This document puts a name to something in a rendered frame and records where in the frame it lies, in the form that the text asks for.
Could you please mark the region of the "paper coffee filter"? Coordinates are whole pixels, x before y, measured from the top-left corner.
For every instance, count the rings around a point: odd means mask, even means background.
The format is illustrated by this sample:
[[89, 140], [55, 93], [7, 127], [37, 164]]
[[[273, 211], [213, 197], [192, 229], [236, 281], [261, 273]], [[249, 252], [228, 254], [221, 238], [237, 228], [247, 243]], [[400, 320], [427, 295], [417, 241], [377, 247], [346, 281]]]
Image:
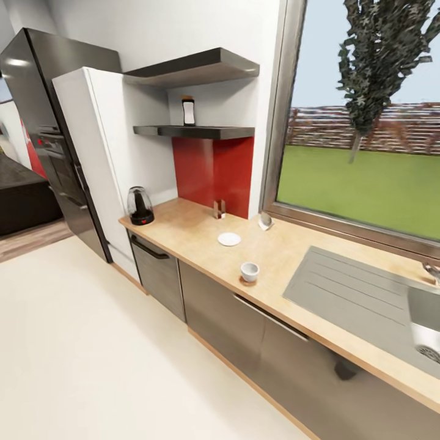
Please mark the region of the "paper coffee filter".
[[269, 216], [265, 212], [261, 212], [261, 218], [259, 220], [259, 224], [263, 230], [266, 230], [274, 223], [271, 216]]

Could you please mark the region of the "coffee cup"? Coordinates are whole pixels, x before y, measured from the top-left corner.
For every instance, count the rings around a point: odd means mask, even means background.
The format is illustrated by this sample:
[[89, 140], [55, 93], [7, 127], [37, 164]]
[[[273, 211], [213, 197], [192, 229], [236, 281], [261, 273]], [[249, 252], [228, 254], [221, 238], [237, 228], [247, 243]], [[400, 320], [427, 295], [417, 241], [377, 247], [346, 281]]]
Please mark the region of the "coffee cup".
[[244, 263], [241, 266], [242, 276], [247, 282], [254, 281], [257, 278], [259, 271], [259, 267], [254, 263]]

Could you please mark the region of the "bottle of coffee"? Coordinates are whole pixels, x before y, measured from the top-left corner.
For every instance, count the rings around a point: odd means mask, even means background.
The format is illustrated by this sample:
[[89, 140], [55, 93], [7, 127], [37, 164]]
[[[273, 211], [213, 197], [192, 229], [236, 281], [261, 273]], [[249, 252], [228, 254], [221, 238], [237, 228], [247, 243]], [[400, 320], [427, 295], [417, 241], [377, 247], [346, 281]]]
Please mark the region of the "bottle of coffee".
[[182, 105], [184, 110], [184, 121], [183, 125], [185, 127], [195, 127], [196, 121], [194, 118], [194, 103], [193, 96], [183, 96]]

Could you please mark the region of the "saucer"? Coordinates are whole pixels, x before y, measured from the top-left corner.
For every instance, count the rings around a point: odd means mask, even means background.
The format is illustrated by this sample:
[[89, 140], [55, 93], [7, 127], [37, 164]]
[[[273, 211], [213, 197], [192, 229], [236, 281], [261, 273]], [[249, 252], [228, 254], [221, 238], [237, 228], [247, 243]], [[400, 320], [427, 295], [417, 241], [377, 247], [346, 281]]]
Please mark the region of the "saucer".
[[224, 233], [218, 237], [218, 241], [225, 246], [234, 246], [241, 241], [241, 238], [233, 233]]

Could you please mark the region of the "electric kettle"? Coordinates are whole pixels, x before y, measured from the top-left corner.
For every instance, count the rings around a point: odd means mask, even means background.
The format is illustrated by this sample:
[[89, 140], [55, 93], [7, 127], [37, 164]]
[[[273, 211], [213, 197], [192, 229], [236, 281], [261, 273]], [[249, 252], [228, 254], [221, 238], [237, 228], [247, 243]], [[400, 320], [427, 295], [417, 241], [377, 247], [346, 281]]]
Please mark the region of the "electric kettle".
[[129, 189], [128, 209], [132, 224], [144, 225], [153, 222], [154, 212], [149, 195], [141, 186]]

